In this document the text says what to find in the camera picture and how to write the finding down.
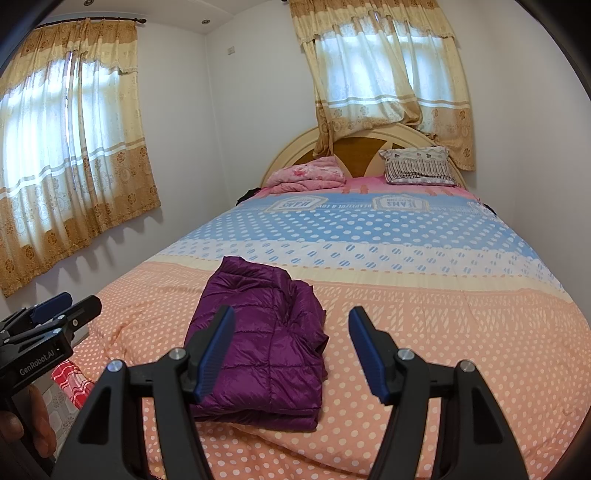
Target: hand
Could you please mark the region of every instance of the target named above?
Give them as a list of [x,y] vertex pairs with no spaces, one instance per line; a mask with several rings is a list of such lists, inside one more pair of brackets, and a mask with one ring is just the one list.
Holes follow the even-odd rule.
[[[37,387],[29,385],[29,395],[31,396],[31,409],[33,414],[33,441],[39,455],[47,458],[56,452],[57,439],[56,433],[49,425],[49,414],[43,401],[43,396]],[[0,411],[0,435],[8,442],[16,442],[24,435],[18,418],[7,411]]]

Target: blue gripper pad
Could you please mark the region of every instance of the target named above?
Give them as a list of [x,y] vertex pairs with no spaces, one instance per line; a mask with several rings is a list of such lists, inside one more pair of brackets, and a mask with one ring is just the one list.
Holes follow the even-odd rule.
[[230,307],[218,310],[207,330],[209,329],[214,331],[197,367],[197,384],[194,390],[197,403],[201,403],[213,391],[216,384],[217,376],[236,329],[234,310]]
[[60,293],[52,299],[44,301],[33,308],[31,320],[36,325],[42,325],[45,322],[57,317],[57,315],[72,306],[72,296],[67,293]]
[[398,351],[392,337],[376,330],[362,307],[349,312],[349,335],[371,393],[382,404],[392,405],[394,399],[388,383],[394,380],[394,355]]

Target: bed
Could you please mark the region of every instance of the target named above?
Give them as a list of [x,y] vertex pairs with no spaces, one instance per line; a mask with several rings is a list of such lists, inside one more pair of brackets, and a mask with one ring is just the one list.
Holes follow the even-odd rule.
[[[310,161],[317,136],[313,129],[288,145],[263,183]],[[591,330],[531,247],[467,190],[389,186],[377,177],[380,148],[428,145],[402,125],[360,132],[335,146],[346,187],[255,197],[181,238],[99,293],[103,313],[53,378],[81,408],[110,360],[142,364],[182,345],[207,279],[223,256],[239,255],[314,285],[327,310],[329,377],[316,432],[198,424],[215,478],[367,476],[389,408],[371,396],[348,336],[356,305],[427,361],[474,361],[530,478],[558,472],[563,454],[589,441]],[[163,478],[152,402],[143,408],[150,467]],[[432,400],[418,478],[431,475],[438,409]]]

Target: headboard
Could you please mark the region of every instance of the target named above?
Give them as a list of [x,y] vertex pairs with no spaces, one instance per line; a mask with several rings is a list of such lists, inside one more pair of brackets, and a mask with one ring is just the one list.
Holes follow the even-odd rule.
[[[318,134],[318,127],[313,128],[287,145],[265,173],[261,187],[277,170],[311,161]],[[340,166],[348,178],[375,177],[383,175],[385,170],[384,159],[378,153],[379,150],[432,147],[434,145],[435,143],[414,128],[393,124],[374,130],[364,130],[341,138],[335,143],[335,155],[339,158]],[[451,161],[450,165],[458,184],[467,188],[460,171]]]

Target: purple jacket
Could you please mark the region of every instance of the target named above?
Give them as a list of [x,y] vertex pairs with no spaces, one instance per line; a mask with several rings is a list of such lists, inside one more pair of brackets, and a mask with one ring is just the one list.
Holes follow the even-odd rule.
[[280,268],[225,257],[207,281],[185,344],[223,304],[234,308],[236,333],[213,393],[191,407],[194,418],[316,429],[328,337],[312,287]]

